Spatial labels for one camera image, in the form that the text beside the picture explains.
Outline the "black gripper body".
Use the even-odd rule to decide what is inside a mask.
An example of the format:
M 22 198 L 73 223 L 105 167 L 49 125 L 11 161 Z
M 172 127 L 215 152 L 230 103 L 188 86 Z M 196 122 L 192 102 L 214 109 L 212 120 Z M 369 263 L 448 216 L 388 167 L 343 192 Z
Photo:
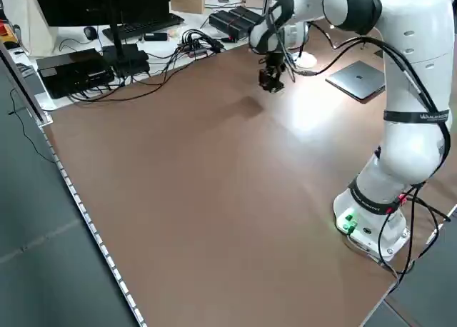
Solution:
M 286 70 L 284 55 L 282 52 L 268 52 L 262 59 L 265 70 L 269 73 L 283 73 Z

